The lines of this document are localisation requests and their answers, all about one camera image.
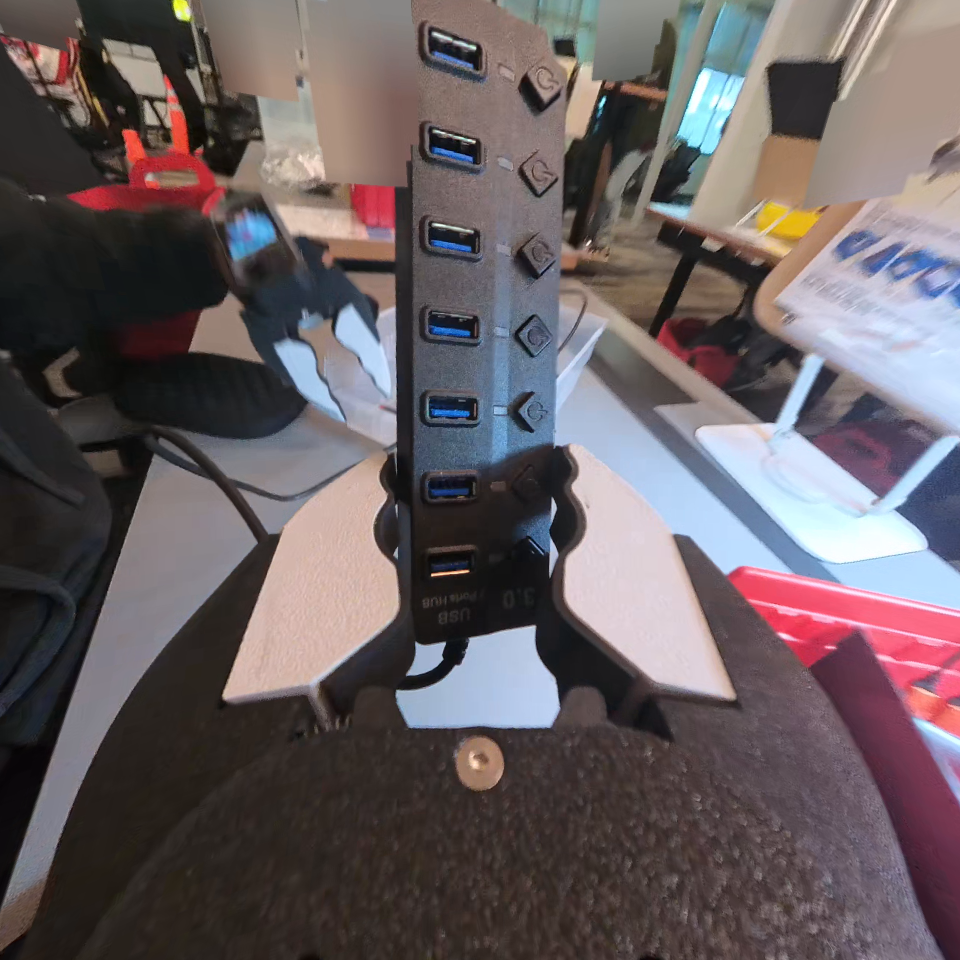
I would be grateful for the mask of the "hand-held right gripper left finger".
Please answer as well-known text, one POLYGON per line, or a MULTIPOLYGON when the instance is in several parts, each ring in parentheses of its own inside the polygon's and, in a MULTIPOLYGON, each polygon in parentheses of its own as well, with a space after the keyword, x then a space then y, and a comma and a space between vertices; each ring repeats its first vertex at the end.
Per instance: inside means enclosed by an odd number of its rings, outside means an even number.
POLYGON ((363 690, 398 687, 415 641, 393 478, 392 458, 372 455, 287 521, 222 689, 226 705, 303 697, 317 716, 348 716, 363 690))

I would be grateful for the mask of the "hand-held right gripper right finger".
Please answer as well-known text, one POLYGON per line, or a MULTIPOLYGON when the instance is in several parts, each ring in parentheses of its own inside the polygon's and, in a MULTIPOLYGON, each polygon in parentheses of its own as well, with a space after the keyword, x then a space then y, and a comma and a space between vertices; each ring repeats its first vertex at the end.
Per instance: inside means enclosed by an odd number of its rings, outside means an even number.
POLYGON ((669 526, 584 446, 557 448, 555 464, 557 558, 535 646, 559 697, 594 688, 609 710, 639 710, 656 697, 734 705, 734 681, 669 526))

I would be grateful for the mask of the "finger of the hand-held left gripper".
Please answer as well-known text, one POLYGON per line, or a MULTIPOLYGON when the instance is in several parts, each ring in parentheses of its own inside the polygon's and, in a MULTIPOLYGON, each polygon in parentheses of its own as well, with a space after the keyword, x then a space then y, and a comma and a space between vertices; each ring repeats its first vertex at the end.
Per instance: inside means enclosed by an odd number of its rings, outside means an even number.
POLYGON ((388 400, 393 379, 377 321, 377 302, 349 302, 337 313, 332 331, 340 346, 355 356, 380 396, 388 400))
POLYGON ((335 423, 347 423, 342 405, 321 375, 319 358, 310 342, 287 337, 276 341, 272 350, 282 373, 309 405, 335 423))

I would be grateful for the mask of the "black multi-port USB hub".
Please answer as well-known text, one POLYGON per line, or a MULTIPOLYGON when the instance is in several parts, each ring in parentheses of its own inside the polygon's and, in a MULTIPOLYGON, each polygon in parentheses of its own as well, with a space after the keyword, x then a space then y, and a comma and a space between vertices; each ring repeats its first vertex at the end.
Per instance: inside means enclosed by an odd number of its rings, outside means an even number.
POLYGON ((411 7, 395 498, 426 645, 529 626, 547 590, 568 79, 494 2, 411 7))

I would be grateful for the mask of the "red plastic bin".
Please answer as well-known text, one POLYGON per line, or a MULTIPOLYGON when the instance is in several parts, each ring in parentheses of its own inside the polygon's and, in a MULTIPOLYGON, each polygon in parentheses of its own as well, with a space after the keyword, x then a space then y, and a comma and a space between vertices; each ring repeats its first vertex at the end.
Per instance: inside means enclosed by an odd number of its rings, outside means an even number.
MULTIPOLYGON (((201 167, 198 182, 187 186, 150 186, 144 178, 132 184, 91 187, 68 194, 74 204, 87 210, 128 213, 209 213, 225 190, 201 167)), ((116 351, 129 360, 154 360, 188 352, 203 310, 180 310, 149 314, 121 327, 112 335, 116 351)))
POLYGON ((860 635, 959 796, 957 609, 748 566, 728 579, 805 666, 860 635))

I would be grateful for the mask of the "person's left forearm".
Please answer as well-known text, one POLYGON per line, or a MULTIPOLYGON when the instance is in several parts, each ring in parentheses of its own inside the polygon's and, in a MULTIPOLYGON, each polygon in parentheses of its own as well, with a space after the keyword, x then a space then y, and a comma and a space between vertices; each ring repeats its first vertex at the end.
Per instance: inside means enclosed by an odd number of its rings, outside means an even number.
POLYGON ((93 210, 1 186, 1 348, 66 351, 92 331, 217 306, 229 293, 198 211, 93 210))

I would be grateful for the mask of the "instruction sheet on stand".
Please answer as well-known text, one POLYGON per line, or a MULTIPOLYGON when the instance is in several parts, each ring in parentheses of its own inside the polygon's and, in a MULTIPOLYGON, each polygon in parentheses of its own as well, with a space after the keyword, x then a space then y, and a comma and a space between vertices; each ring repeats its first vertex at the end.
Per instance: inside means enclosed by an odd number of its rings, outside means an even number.
POLYGON ((817 560, 924 551, 898 509, 958 446, 958 204, 875 198, 830 206, 753 300, 759 326, 802 356, 774 422, 704 425, 697 444, 817 560), (823 366, 937 433, 882 496, 797 429, 823 366))

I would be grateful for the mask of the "clear plastic bin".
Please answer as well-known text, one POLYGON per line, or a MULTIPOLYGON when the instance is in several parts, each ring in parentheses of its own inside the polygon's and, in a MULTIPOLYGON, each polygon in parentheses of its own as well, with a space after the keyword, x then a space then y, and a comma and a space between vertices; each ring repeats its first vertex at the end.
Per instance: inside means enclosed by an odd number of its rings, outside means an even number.
MULTIPOLYGON (((565 337, 558 353, 557 406, 563 407, 592 357, 606 329, 605 318, 589 311, 586 300, 565 294, 559 304, 560 332, 565 337)), ((333 336, 329 321, 311 334, 318 355, 318 368, 339 402, 345 422, 381 447, 389 447, 397 438, 397 404, 394 395, 384 397, 368 378, 354 354, 333 336)))

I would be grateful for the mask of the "red bag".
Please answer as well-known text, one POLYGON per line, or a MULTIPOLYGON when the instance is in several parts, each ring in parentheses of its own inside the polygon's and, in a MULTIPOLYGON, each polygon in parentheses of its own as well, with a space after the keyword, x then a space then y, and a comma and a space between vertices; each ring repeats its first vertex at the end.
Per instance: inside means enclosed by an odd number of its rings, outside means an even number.
POLYGON ((718 388, 732 380, 740 360, 739 348, 713 331, 715 323, 704 318, 668 318, 656 334, 658 342, 694 373, 718 388))

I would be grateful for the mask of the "black bin divider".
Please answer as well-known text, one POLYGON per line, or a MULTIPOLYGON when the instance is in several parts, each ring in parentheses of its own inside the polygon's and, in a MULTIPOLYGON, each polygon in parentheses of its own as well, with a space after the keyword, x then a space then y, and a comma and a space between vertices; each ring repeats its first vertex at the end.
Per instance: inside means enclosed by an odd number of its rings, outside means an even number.
POLYGON ((921 914, 942 957, 959 957, 959 806, 904 701, 855 632, 810 667, 879 790, 921 914))

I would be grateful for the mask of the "wooden background table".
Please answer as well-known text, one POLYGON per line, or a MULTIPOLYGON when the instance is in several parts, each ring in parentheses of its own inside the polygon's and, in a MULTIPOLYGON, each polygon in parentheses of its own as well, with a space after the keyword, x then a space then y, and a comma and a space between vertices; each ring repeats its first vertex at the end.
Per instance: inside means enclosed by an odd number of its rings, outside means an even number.
POLYGON ((670 204, 651 203, 645 213, 657 223, 656 243, 678 255, 649 327, 654 340, 675 315, 697 266, 709 267, 745 290, 756 291, 792 250, 790 244, 745 226, 715 227, 690 220, 687 210, 670 204))

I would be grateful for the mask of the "yellow plastic bin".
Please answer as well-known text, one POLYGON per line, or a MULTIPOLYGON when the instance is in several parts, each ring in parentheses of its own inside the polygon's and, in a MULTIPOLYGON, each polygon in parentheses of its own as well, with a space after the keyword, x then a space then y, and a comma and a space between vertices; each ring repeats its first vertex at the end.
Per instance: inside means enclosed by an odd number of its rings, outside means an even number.
POLYGON ((820 220, 823 207, 800 209, 775 201, 767 201, 754 217, 754 228, 762 235, 786 242, 803 238, 820 220))

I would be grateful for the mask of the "cardboard and black panel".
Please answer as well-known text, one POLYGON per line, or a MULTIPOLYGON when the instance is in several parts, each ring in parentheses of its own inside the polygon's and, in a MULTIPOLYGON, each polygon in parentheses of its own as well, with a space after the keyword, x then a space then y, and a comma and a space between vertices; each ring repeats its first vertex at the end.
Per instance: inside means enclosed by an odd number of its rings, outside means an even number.
POLYGON ((782 59, 765 70, 770 132, 757 163, 750 199, 804 210, 845 67, 837 59, 782 59))

